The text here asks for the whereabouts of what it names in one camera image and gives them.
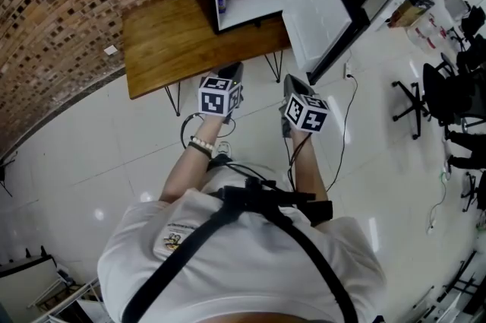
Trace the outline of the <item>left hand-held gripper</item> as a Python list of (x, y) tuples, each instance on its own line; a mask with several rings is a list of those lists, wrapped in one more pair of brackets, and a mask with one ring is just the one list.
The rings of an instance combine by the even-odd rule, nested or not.
[(223, 117), (223, 123), (228, 124), (242, 101), (243, 70), (243, 63), (235, 62), (219, 67), (217, 77), (204, 77), (198, 88), (198, 112)]

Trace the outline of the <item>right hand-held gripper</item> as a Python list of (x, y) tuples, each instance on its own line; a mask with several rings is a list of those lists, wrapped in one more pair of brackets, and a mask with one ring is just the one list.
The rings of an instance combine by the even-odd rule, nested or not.
[(284, 101), (279, 109), (282, 116), (282, 136), (290, 138), (290, 131), (319, 133), (329, 113), (327, 103), (299, 78), (287, 74), (283, 82)]

